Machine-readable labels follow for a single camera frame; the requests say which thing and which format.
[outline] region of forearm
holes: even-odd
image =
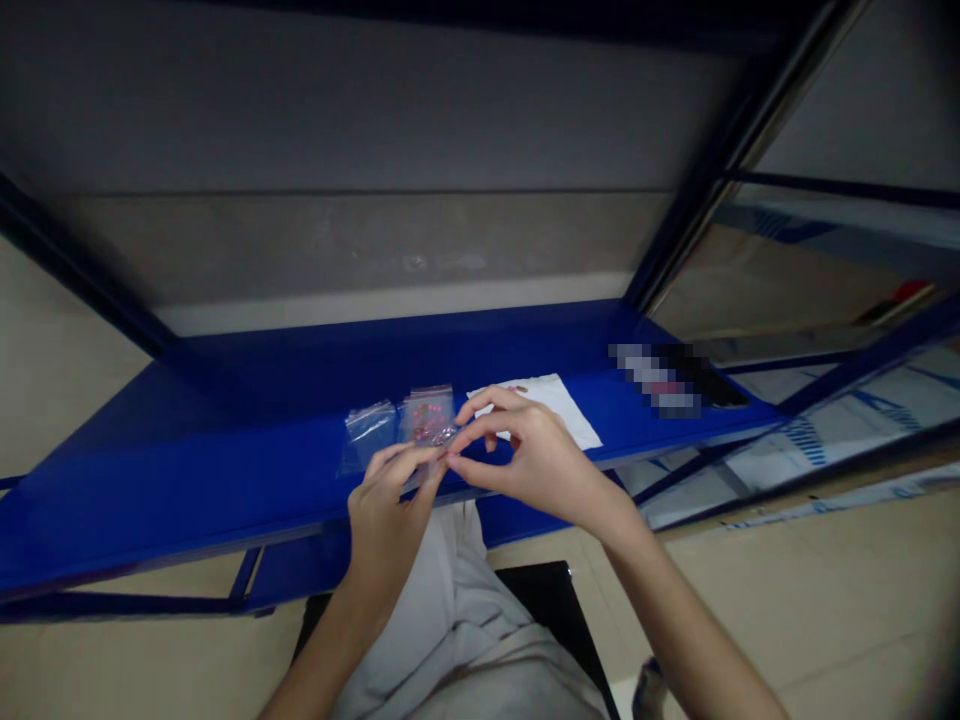
[[[624,499],[609,501],[595,535],[680,706],[694,719],[786,718],[773,691]]]
[[[348,573],[260,720],[326,718],[390,611],[392,606],[385,610]]]

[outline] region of red object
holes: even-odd
[[[898,304],[905,302],[929,285],[929,280],[908,280],[893,294],[893,301]]]

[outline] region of hand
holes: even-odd
[[[413,500],[401,503],[400,492],[417,467],[441,452],[411,443],[384,448],[374,454],[363,482],[347,501],[352,549],[343,585],[372,608],[384,626],[410,576],[446,461],[437,463]]]
[[[463,425],[475,412],[493,404],[494,411],[467,425],[454,438],[447,457],[450,467],[471,485],[509,495],[587,532],[598,535],[611,509],[636,508],[577,447],[563,420],[546,405],[533,402],[499,385],[470,398],[457,415]],[[487,452],[496,447],[498,432],[510,432],[513,460],[506,466],[476,462],[455,453],[485,438]]]

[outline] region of black chair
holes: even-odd
[[[563,561],[550,562],[498,570],[497,576],[530,611],[534,621],[548,628],[557,642],[580,663],[583,671],[600,689],[611,720],[620,720],[610,684],[603,674],[600,656],[597,655],[597,648],[573,589],[570,567]],[[294,660],[310,639],[329,602],[329,593],[314,595],[307,600],[303,627],[293,653]]]

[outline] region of white paper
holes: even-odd
[[[538,378],[521,378],[519,380],[507,380],[506,382],[497,383],[502,388],[524,388],[527,392],[517,391],[517,394],[520,397],[528,398],[529,400],[534,400],[539,403],[543,403],[548,408],[553,410],[557,415],[559,415],[564,424],[567,426],[567,430],[570,431],[570,434],[573,436],[573,439],[576,441],[577,446],[581,450],[589,450],[590,448],[603,447],[603,443],[600,441],[600,436],[594,431],[593,427],[590,425],[590,422],[583,416],[583,413],[580,412],[580,408],[577,407],[577,403],[573,401],[573,398],[570,397],[570,393],[567,391],[566,385],[563,384],[563,380],[560,379],[560,376],[556,373],[552,375],[543,375]],[[472,390],[467,393],[467,397],[473,397],[478,392],[482,392],[484,388],[479,388],[477,390]],[[493,410],[493,406],[489,406],[475,413],[474,417],[480,417],[488,412]],[[510,440],[510,433],[502,432],[497,433],[497,437],[503,438],[504,440]]]

